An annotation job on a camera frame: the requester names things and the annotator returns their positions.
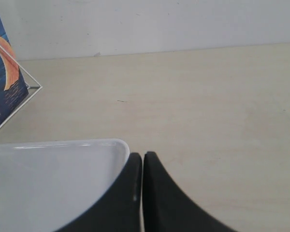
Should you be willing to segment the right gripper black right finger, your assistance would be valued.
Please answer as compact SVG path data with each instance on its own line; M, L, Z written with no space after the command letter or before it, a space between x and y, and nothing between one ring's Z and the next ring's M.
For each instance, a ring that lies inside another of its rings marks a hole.
M142 204L146 232L234 231L192 201L153 151L144 156Z

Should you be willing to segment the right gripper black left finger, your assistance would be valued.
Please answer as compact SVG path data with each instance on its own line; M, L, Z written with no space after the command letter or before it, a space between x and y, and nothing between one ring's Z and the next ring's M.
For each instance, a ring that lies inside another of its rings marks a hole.
M122 171L87 211L59 232L139 232L142 158L131 153Z

